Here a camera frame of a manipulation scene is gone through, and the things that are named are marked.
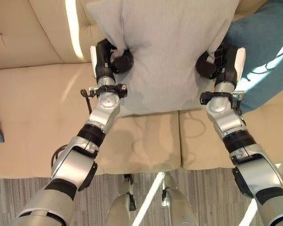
floor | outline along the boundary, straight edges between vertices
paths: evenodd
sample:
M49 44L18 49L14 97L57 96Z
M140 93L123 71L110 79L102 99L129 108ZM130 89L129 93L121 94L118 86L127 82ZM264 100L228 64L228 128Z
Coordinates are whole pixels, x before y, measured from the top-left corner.
M280 166L283 175L283 164ZM230 169L184 170L172 172L178 188L189 199L200 226L238 226L250 199L237 188ZM156 174L134 175L134 196L137 211L141 207ZM86 190L76 199L73 226L101 226L110 204L116 198L115 190L122 177L118 175L96 176ZM7 226L12 218L24 207L29 198L49 182L48 178L1 179L0 180L0 226ZM168 226L167 209L160 205L159 190L141 226ZM131 212L132 222L137 215ZM258 214L252 226L262 225Z

gray fabric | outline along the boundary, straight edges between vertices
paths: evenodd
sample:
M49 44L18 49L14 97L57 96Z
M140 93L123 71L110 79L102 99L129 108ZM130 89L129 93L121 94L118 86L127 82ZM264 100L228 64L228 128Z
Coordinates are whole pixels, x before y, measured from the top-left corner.
M211 84L195 71L199 56L213 56L239 0L101 0L87 9L120 52L134 57L121 116L199 108Z

robot forearm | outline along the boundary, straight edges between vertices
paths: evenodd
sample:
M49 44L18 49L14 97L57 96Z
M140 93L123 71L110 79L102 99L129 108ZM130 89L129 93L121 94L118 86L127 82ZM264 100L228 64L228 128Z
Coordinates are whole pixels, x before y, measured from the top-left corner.
M87 188L96 172L99 147L126 97L124 84L115 85L110 64L112 45L104 40L97 49L97 83L93 90L98 104L78 135L71 139L51 170L51 182L40 190L11 223L13 226L67 226L70 224L76 192Z
M245 51L229 46L225 58L226 67L217 75L214 92L203 93L200 102L207 105L208 116L235 165L233 175L240 191L256 200L264 225L280 222L283 225L282 179L276 166L248 132L238 111L237 102L241 97L234 93Z

cable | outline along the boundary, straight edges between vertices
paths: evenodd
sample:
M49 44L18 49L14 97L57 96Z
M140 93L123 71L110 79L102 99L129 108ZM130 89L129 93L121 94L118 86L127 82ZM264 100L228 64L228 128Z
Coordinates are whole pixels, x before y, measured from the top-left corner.
M53 167L53 161L54 161L55 157L56 157L56 160L57 160L58 154L59 154L61 151L63 151L63 150L66 148L66 146L67 146L67 145L63 145L63 146L59 147L59 148L54 152L54 154L53 154L52 157L51 157L51 162L50 162L51 167Z
M87 91L85 89L82 89L81 90L81 95L86 99L88 111L89 111L89 114L91 114L92 109L91 109L90 100L88 98L89 95L87 94Z

beige couch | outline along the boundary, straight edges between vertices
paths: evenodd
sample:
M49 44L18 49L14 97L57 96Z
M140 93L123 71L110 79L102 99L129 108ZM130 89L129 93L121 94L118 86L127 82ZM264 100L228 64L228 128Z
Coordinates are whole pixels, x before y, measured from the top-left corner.
M0 0L0 178L49 177L51 155L88 117L79 90L96 84L89 47L103 35L85 13L86 2L76 4L80 60L65 1ZM245 119L272 160L283 162L283 91ZM96 162L98 174L232 166L203 109L119 118Z

